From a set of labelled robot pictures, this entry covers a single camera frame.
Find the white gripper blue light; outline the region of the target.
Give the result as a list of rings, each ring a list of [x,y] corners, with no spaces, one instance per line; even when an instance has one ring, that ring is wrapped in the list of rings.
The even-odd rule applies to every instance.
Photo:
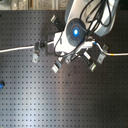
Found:
[[[78,45],[83,42],[82,48],[90,48],[91,44],[85,40],[87,31],[85,30],[85,25],[78,19],[72,19],[65,26],[63,32],[58,32],[54,36],[54,52],[59,54],[64,52],[65,54],[72,53]],[[39,42],[39,48],[43,49],[48,45],[46,40],[41,40]],[[89,63],[93,63],[91,56],[87,51],[83,53],[84,57]]]

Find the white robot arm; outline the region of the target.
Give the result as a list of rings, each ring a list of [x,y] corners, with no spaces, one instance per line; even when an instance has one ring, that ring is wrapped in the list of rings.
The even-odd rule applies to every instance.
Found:
[[[119,0],[69,0],[65,12],[65,26],[56,16],[51,22],[60,28],[54,35],[54,54],[61,62],[73,60],[81,50],[93,46],[92,34],[108,34],[114,24]]]

